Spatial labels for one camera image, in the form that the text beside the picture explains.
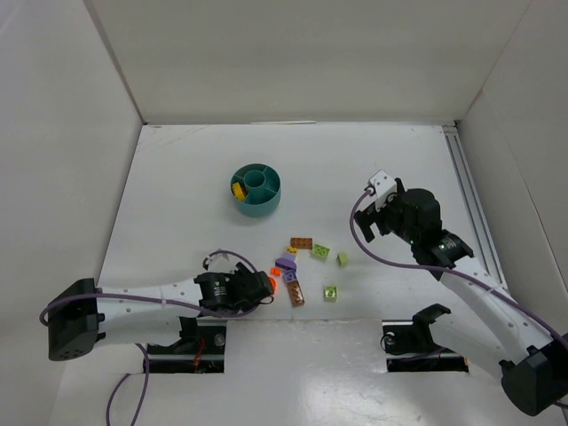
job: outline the brown lego brick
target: brown lego brick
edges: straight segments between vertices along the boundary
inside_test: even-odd
[[[311,238],[291,238],[290,246],[296,249],[313,249],[313,240]]]
[[[290,294],[292,306],[295,308],[305,304],[304,294],[302,294],[302,289],[298,281],[292,281],[288,284],[288,293]]]

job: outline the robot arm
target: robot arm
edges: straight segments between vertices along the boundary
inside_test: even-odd
[[[412,325],[403,330],[403,336],[410,336],[406,342],[390,339],[386,351],[400,355],[431,351],[439,345],[456,351],[500,379],[509,399],[529,415],[540,413],[566,395],[568,353],[564,345],[516,309],[516,303],[503,300],[514,302],[471,248],[442,228],[440,206],[433,194],[424,189],[405,190],[400,179],[382,170],[369,179],[369,187],[375,201],[354,217],[366,241],[375,237],[371,225],[376,225],[381,235],[395,233],[410,244],[417,264],[433,266],[429,270],[434,278],[459,296],[493,333],[477,333],[475,337],[459,333],[450,310],[433,305],[414,315]],[[468,277],[481,281],[485,288]]]
[[[235,267],[221,256],[204,266],[208,271],[193,280],[150,288],[96,288],[94,279],[77,281],[44,310],[49,358],[75,359],[106,344],[194,341],[196,317],[239,317],[273,295],[265,272]]]

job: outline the white table surface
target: white table surface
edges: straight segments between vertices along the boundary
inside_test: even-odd
[[[250,162],[271,165],[282,180],[280,206],[268,218],[243,217],[231,199],[232,173]],[[312,237],[329,246],[332,257],[326,263],[306,252],[298,258],[304,307],[291,308],[280,282],[274,304],[249,320],[229,323],[224,374],[152,375],[138,426],[565,425],[556,408],[537,418],[521,414],[475,366],[469,375],[385,374],[379,319],[410,318],[442,303],[462,323],[483,324],[428,273],[382,266],[358,251],[348,217],[378,169],[401,177],[406,187],[430,189],[445,227],[473,241],[438,126],[143,129],[99,285],[134,288],[186,279],[217,248],[239,251],[267,271],[292,236]],[[379,238],[372,249],[412,261],[408,246],[396,237]],[[339,250],[351,258],[344,269],[335,263]],[[339,287],[335,304],[322,301],[324,285]],[[141,356],[130,345],[69,361],[50,426],[104,425],[114,385],[123,373],[140,368]],[[114,426],[130,424],[142,382],[134,375],[117,394]]]
[[[244,217],[229,181],[241,166],[261,162],[279,174],[282,198],[269,217]],[[444,226],[473,242],[469,218],[439,126],[379,123],[144,127],[99,285],[132,288],[184,280],[200,272],[217,248],[248,257],[269,271],[290,237],[312,237],[332,249],[327,262],[301,250],[298,278],[306,305],[293,309],[279,280],[275,302],[251,319],[325,320],[410,318],[430,304],[461,304],[427,272],[378,264],[355,245],[349,214],[368,178],[379,169],[406,187],[431,190]],[[395,236],[372,250],[412,263]],[[340,269],[338,251],[350,256]],[[323,287],[338,286],[334,304]]]

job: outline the green lego brick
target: green lego brick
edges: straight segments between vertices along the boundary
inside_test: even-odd
[[[325,287],[323,289],[323,300],[335,302],[337,300],[337,287]]]
[[[344,251],[340,251],[339,253],[337,253],[337,263],[342,268],[344,266],[347,266],[347,264],[349,263],[349,257],[347,256],[347,253],[345,253]]]
[[[323,260],[327,260],[327,255],[329,255],[329,248],[320,246],[319,244],[314,244],[312,248],[312,254],[314,256],[322,258]]]

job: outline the teal bowl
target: teal bowl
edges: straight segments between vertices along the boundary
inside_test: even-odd
[[[245,190],[244,201],[237,200],[231,190],[237,182]],[[229,189],[237,209],[245,216],[270,215],[280,203],[280,177],[265,164],[249,164],[238,169],[231,178]]]

